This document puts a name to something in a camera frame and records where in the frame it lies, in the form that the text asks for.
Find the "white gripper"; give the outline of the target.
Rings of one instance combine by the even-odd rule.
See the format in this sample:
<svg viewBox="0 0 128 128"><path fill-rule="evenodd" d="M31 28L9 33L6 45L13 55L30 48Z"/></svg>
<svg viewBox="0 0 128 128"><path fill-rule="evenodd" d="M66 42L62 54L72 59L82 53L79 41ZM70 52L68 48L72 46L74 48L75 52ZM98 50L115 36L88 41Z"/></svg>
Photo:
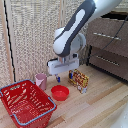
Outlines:
<svg viewBox="0 0 128 128"><path fill-rule="evenodd" d="M50 75L59 74L62 72L69 71L69 79L73 78L73 69L79 67L79 60L72 59L68 62L61 63L59 60L52 60L48 62L48 72ZM61 82L60 76L56 75L56 80L58 83Z"/></svg>

